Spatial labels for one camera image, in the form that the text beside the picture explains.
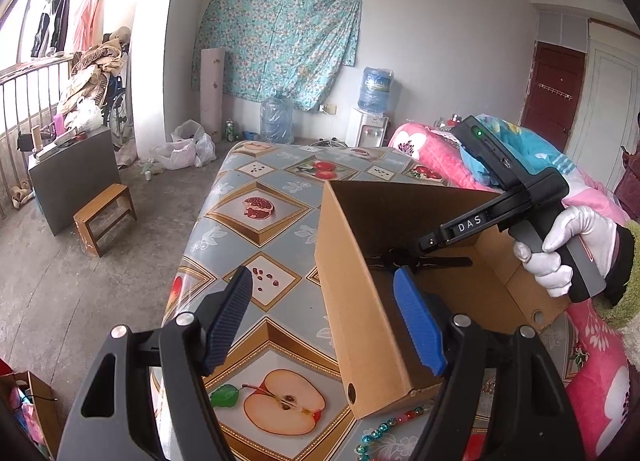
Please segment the white gloved right hand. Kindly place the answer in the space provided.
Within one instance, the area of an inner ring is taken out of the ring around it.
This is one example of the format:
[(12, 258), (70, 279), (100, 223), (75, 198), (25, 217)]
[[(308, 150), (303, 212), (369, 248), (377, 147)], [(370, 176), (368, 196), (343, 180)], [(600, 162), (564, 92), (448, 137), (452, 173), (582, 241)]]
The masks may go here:
[(618, 241), (617, 225), (588, 206), (570, 206), (555, 217), (551, 229), (534, 253), (521, 241), (513, 243), (513, 254), (551, 297), (567, 295), (576, 279), (570, 265), (562, 263), (558, 250), (579, 237), (589, 250), (600, 276), (605, 278), (614, 264)]

